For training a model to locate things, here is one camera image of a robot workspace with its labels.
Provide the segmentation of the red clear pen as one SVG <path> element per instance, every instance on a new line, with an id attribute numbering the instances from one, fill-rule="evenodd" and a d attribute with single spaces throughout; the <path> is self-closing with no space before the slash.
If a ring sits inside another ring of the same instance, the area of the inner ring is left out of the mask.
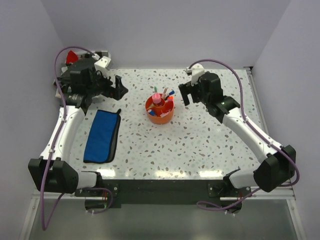
<path id="1" fill-rule="evenodd" d="M 161 118 L 164 118 L 164 117 L 167 116 L 168 114 L 169 114 L 169 112 L 162 113 L 162 114 L 160 115 L 160 117 L 161 117 Z"/>

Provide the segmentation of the peach capped white marker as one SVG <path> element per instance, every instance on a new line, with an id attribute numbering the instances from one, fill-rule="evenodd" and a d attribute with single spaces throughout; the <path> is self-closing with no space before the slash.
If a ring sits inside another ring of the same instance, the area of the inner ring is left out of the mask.
<path id="1" fill-rule="evenodd" d="M 165 99 L 165 96 L 166 96 L 167 91 L 168 91 L 168 87 L 166 87 L 166 88 L 164 89 L 164 91 L 163 91 L 163 93 L 162 93 L 162 96 L 161 96 L 162 99 Z"/>

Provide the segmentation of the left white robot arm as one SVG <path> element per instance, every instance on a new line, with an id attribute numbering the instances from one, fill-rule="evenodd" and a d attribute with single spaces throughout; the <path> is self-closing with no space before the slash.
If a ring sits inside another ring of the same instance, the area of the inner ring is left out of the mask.
<path id="1" fill-rule="evenodd" d="M 73 194 L 86 189 L 92 196 L 99 196 L 104 190 L 101 174 L 72 168 L 69 164 L 71 149 L 93 98 L 103 95 L 120 100 L 128 89 L 120 76 L 115 76 L 115 86 L 112 86 L 109 77 L 89 69 L 72 71 L 69 80 L 62 75 L 55 83 L 60 95 L 58 119 L 45 149 L 39 158 L 30 159 L 28 170 L 41 194 Z M 115 158 L 120 113 L 120 110 L 96 112 L 85 146 L 84 162 L 104 164 Z"/>

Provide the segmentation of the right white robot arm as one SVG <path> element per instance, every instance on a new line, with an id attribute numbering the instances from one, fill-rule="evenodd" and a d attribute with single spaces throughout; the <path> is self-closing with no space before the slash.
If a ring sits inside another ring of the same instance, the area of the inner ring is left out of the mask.
<path id="1" fill-rule="evenodd" d="M 203 103 L 208 113 L 231 129 L 260 163 L 257 169 L 237 169 L 228 173 L 222 185 L 227 196 L 235 196 L 244 187 L 259 187 L 269 193 L 296 176 L 296 150 L 291 145 L 283 146 L 273 140 L 251 122 L 242 113 L 240 104 L 231 96 L 224 95 L 217 74 L 188 70 L 187 75 L 191 76 L 191 80 L 178 86 L 184 104 L 190 104 L 188 96 L 194 103 Z"/>

